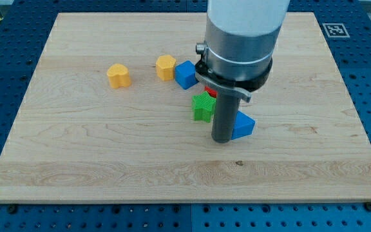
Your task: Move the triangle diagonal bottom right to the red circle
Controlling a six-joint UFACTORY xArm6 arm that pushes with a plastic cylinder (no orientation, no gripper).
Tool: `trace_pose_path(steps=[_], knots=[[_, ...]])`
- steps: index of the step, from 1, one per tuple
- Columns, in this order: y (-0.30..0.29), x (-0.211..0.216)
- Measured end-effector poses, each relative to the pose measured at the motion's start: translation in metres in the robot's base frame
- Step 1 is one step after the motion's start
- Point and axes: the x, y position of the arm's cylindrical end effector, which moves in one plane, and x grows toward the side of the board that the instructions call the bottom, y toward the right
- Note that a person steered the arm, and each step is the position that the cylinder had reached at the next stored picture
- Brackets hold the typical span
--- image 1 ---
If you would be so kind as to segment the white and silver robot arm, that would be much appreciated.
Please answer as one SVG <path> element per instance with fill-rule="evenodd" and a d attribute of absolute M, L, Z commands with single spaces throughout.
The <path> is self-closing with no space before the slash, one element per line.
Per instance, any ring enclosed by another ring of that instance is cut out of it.
<path fill-rule="evenodd" d="M 209 0 L 204 41 L 196 45 L 196 78 L 249 102 L 267 81 L 289 0 Z"/>

